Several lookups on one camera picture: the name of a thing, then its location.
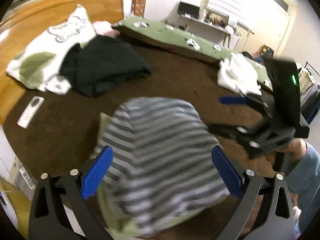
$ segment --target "pink cloth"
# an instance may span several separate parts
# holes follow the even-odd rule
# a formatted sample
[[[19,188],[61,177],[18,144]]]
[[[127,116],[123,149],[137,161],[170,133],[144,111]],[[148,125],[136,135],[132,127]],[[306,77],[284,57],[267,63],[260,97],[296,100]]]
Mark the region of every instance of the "pink cloth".
[[[119,31],[113,30],[111,23],[107,21],[94,22],[92,25],[97,35],[109,36],[112,38],[116,38],[120,35]]]

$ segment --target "metal rivet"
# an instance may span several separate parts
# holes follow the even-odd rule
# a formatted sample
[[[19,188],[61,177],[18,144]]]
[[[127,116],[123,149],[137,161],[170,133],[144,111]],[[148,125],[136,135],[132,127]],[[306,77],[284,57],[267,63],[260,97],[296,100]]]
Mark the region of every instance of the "metal rivet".
[[[260,147],[260,144],[256,143],[256,142],[250,142],[249,143],[252,147],[255,147],[255,148],[259,148]]]
[[[70,171],[70,175],[72,176],[76,176],[79,173],[79,171],[77,169],[73,169]]]
[[[245,173],[247,175],[249,175],[249,176],[254,176],[254,171],[253,170],[247,170]]]
[[[283,180],[283,176],[281,174],[279,174],[279,173],[276,175],[276,178],[279,179],[279,180]]]
[[[243,129],[241,126],[237,127],[237,130],[242,133],[248,133],[248,131],[246,129]]]
[[[42,173],[41,174],[41,179],[46,179],[48,177],[48,173]]]

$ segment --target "white towel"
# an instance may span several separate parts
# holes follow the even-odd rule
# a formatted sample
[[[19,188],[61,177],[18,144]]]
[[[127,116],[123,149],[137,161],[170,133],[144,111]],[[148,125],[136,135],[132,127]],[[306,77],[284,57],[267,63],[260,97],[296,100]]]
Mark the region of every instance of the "white towel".
[[[261,95],[258,74],[242,54],[231,53],[220,61],[218,85],[236,93]]]

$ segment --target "white pillowcase with green pattern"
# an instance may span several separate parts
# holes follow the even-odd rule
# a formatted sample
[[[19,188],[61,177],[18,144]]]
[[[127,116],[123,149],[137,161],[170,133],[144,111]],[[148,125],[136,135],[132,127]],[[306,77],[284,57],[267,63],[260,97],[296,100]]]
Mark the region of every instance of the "white pillowcase with green pattern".
[[[68,20],[50,26],[9,63],[7,74],[29,89],[66,94],[71,85],[59,75],[61,64],[76,43],[84,47],[96,36],[85,8],[77,5]]]

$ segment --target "person's hand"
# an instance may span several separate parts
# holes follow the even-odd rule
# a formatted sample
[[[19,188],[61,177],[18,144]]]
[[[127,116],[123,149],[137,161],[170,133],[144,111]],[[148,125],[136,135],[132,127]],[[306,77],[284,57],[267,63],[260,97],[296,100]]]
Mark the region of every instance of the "person's hand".
[[[307,144],[303,139],[295,138],[286,147],[277,150],[277,152],[292,153],[293,159],[299,161],[307,152]]]
[[[293,139],[287,146],[278,149],[278,152],[282,153],[291,153],[292,154],[292,160],[294,162],[300,161],[304,155],[307,152],[307,145],[306,142],[303,139],[296,138]],[[275,154],[267,154],[265,155],[265,158],[268,162],[271,163],[271,165],[275,164]]]

